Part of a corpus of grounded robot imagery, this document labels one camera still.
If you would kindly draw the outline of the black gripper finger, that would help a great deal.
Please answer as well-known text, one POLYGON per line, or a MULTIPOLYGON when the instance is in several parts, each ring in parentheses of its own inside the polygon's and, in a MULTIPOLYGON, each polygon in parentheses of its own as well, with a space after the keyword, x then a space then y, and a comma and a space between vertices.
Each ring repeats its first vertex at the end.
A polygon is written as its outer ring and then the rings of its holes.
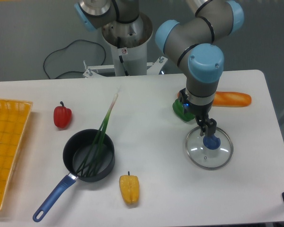
POLYGON ((195 120, 196 120, 197 125, 200 128, 200 136, 205 136, 205 133, 206 133, 205 117, 202 115, 196 115, 195 120))
POLYGON ((207 137, 213 136, 216 132, 216 126, 217 126, 217 122, 216 122, 215 119, 206 118, 206 120, 205 120, 205 136, 207 136, 207 137))

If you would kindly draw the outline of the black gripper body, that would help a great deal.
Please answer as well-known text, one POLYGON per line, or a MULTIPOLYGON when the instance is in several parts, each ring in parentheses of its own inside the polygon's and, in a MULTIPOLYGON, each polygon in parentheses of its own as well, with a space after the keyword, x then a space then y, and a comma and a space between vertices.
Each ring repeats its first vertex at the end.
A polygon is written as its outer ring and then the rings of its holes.
POLYGON ((206 116, 212 107, 213 95, 198 97, 191 94, 187 88, 184 88, 179 91, 178 100, 182 104, 185 114, 191 113, 195 116, 206 116))

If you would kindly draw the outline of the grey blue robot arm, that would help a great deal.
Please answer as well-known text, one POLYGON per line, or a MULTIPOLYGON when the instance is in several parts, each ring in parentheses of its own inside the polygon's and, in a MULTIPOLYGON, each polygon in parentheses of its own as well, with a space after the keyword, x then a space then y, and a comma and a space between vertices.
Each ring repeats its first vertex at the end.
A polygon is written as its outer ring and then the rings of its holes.
POLYGON ((224 66, 224 55, 213 43, 240 29, 244 12, 233 0, 191 0, 189 5, 193 20, 168 20, 156 32, 137 0, 80 0, 74 7, 89 31, 102 30, 117 76, 146 73, 144 51, 154 36, 158 48, 186 76, 186 88, 179 95, 184 112, 193 114, 200 134, 210 137, 216 121, 208 113, 224 66))

